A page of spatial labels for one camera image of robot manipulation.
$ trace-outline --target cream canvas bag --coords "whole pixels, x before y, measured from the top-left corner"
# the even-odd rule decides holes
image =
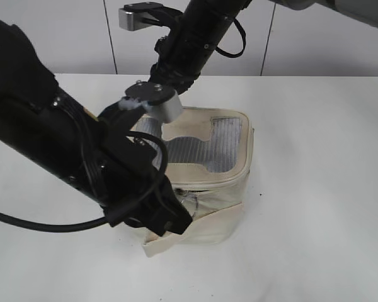
[[[243,193],[253,153],[249,118],[231,110],[185,108],[173,123],[161,126],[145,116],[136,131],[161,137],[168,148],[166,175],[177,198],[193,217],[183,235],[159,237],[143,228],[147,256],[176,243],[218,243],[230,236],[243,212]]]

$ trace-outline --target cable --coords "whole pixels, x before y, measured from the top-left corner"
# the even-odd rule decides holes
[[[130,137],[136,137],[136,138],[142,138],[144,140],[149,140],[157,144],[157,146],[161,150],[161,166],[158,170],[158,172],[155,175],[154,182],[144,191],[138,198],[137,202],[142,201],[144,198],[146,198],[150,193],[153,192],[153,190],[156,188],[156,186],[163,180],[164,173],[166,171],[166,167],[168,164],[168,151],[163,143],[162,140],[160,140],[158,137],[154,137],[148,133],[142,133],[142,132],[135,132],[130,131],[128,132],[127,136]],[[22,220],[19,218],[15,218],[6,214],[0,213],[0,221],[3,223],[7,223],[9,225],[13,225],[15,227],[20,228],[26,228],[27,230],[33,230],[33,231],[39,231],[39,232],[49,232],[49,233],[71,233],[71,232],[79,232],[83,230],[89,230],[91,228],[100,227],[106,223],[108,223],[108,220],[105,217],[98,218],[92,221],[87,221],[84,223],[77,223],[74,225],[48,225],[44,223],[37,223],[27,220]]]
[[[9,215],[0,213],[0,221],[13,225],[15,227],[26,228],[28,230],[39,231],[39,232],[50,232],[50,233],[71,233],[79,232],[84,230],[89,230],[91,228],[96,228],[107,223],[105,217],[98,218],[92,221],[87,221],[83,223],[77,223],[75,225],[46,225],[43,223],[37,223],[27,220],[22,220]]]
[[[159,167],[159,170],[154,178],[153,183],[137,198],[137,201],[142,201],[144,198],[146,198],[150,193],[153,192],[156,186],[164,179],[166,167],[168,165],[168,150],[163,143],[162,140],[160,140],[158,137],[155,137],[153,135],[150,135],[148,133],[144,132],[137,132],[137,131],[129,131],[126,135],[127,137],[136,137],[136,138],[142,138],[144,140],[149,140],[153,143],[155,143],[160,151],[161,151],[161,165]]]
[[[234,19],[234,24],[235,24],[235,27],[238,29],[239,33],[241,34],[242,44],[243,44],[242,50],[238,53],[229,53],[229,52],[223,51],[223,49],[221,49],[219,47],[215,48],[215,51],[218,52],[219,54],[221,54],[221,55],[223,55],[227,58],[232,58],[232,59],[235,59],[235,58],[242,56],[242,54],[244,53],[245,48],[246,48],[246,32],[237,19]]]

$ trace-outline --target white tabletop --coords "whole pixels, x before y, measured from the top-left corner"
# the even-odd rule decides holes
[[[99,113],[146,77],[57,79]],[[0,223],[0,302],[378,301],[378,78],[202,77],[181,100],[253,122],[234,235],[148,259],[124,225],[48,234]],[[44,223],[101,216],[2,143],[0,211]]]

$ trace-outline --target metal bracket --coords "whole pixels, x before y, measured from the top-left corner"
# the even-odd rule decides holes
[[[128,31],[141,30],[152,25],[172,29],[176,25],[175,17],[180,15],[181,11],[167,8],[160,3],[127,4],[119,9],[119,27]]]

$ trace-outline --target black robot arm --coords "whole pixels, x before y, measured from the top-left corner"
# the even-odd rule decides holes
[[[1,214],[0,220],[48,232],[125,222],[158,235],[182,234],[192,218],[164,175],[165,146],[156,137],[130,131],[153,108],[161,121],[170,122],[179,114],[176,91],[155,87],[136,83],[123,98],[134,108],[125,110],[118,102],[95,117],[59,87],[24,33],[0,21],[0,140],[98,202],[105,214],[94,224],[73,227],[45,226]],[[162,151],[159,170],[152,165],[157,152],[148,140]]]
[[[271,0],[295,10],[306,9],[318,3],[344,15],[378,27],[378,0]],[[183,93],[199,77],[204,65],[218,48],[228,28],[234,23],[245,48],[245,31],[236,16],[247,8],[251,0],[191,0],[185,12],[167,8],[159,3],[125,5],[119,10],[120,26],[126,30],[139,30],[151,25],[171,29],[160,38],[155,50],[159,59],[151,68],[150,81],[173,86]]]

